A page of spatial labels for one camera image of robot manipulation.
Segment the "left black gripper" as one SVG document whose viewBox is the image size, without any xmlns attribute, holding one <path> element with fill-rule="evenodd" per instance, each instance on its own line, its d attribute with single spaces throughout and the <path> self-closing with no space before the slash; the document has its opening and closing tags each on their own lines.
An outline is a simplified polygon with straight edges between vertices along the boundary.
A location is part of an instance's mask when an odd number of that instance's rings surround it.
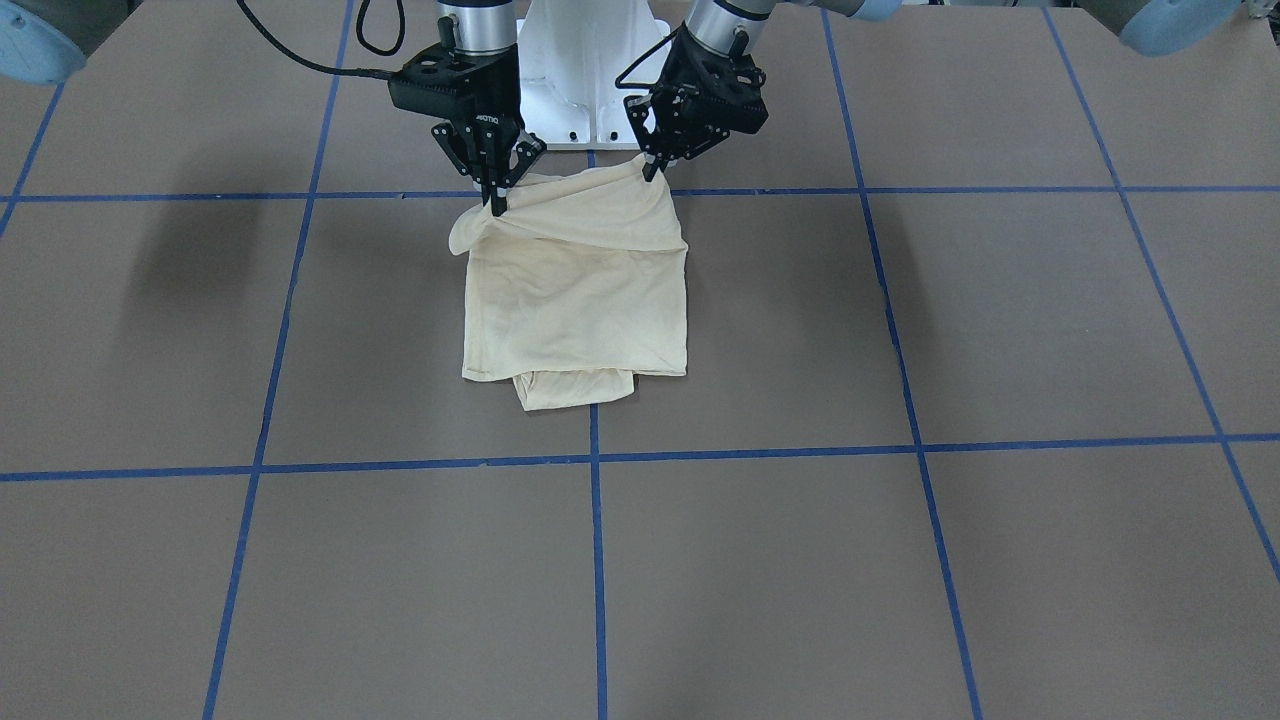
<svg viewBox="0 0 1280 720">
<path fill-rule="evenodd" d="M 692 160 L 733 132 L 755 135 L 765 124 L 765 73 L 748 54 L 749 40 L 744 27 L 732 29 L 722 55 L 700 45 L 687 26 L 680 26 L 622 70 L 627 78 L 669 46 L 657 81 L 622 82 L 623 90 L 641 91 L 628 95 L 623 104 L 644 159 L 645 182 L 653 182 L 678 160 Z"/>
</svg>

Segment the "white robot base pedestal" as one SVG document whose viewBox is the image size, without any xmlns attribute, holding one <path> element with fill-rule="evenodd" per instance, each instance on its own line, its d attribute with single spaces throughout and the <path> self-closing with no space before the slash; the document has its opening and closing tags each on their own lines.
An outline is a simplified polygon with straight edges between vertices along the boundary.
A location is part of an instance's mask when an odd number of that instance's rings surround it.
<svg viewBox="0 0 1280 720">
<path fill-rule="evenodd" d="M 525 128 L 552 150 L 635 150 L 625 108 L 628 73 L 640 85 L 657 81 L 664 49 L 650 49 L 671 32 L 646 1 L 532 1 L 517 22 L 521 114 Z"/>
</svg>

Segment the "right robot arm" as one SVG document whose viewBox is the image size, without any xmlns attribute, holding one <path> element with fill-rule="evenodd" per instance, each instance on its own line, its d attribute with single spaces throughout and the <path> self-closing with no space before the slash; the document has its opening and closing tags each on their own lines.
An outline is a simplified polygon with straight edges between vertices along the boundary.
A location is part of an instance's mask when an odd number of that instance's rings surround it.
<svg viewBox="0 0 1280 720">
<path fill-rule="evenodd" d="M 3 77 L 27 85 L 68 81 L 140 6 L 138 1 L 3 3 Z M 396 108 L 439 119 L 433 138 L 493 217 L 507 211 L 511 190 L 547 150 L 527 132 L 521 114 L 511 1 L 436 3 L 438 41 L 397 70 L 312 61 L 282 42 L 247 1 L 237 6 L 291 61 L 325 76 L 381 81 Z"/>
</svg>

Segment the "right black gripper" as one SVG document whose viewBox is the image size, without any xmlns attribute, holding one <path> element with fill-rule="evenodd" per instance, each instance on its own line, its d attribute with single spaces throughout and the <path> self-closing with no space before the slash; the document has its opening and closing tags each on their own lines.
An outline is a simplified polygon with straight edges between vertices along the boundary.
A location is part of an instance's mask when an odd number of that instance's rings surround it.
<svg viewBox="0 0 1280 720">
<path fill-rule="evenodd" d="M 388 81 L 401 110 L 439 118 L 431 136 L 454 170 L 479 182 L 483 205 L 495 217 L 547 143 L 526 135 L 520 113 L 518 47 L 494 54 L 448 51 L 435 44 Z"/>
</svg>

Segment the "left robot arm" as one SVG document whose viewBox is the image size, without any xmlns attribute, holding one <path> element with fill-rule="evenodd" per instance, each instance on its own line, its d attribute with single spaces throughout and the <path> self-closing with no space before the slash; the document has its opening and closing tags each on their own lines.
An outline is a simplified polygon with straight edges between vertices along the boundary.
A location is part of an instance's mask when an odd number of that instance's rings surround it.
<svg viewBox="0 0 1280 720">
<path fill-rule="evenodd" d="M 1238 1 L 1078 1 L 1089 18 L 1142 56 L 1167 56 L 1225 23 Z M 751 50 L 774 1 L 694 1 L 684 22 L 614 79 L 650 182 L 732 135 L 755 135 L 769 113 L 765 72 Z"/>
</svg>

